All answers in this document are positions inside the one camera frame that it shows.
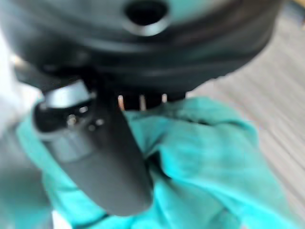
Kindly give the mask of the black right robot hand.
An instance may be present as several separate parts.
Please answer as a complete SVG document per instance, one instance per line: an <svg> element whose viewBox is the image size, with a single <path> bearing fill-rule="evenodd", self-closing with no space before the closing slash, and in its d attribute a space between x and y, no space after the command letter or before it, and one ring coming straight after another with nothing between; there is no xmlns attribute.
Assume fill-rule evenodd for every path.
<svg viewBox="0 0 305 229"><path fill-rule="evenodd" d="M0 27L20 82L38 88L31 125L90 200L146 211L152 183L118 96L185 95L248 64L280 0L3 0Z"/></svg>

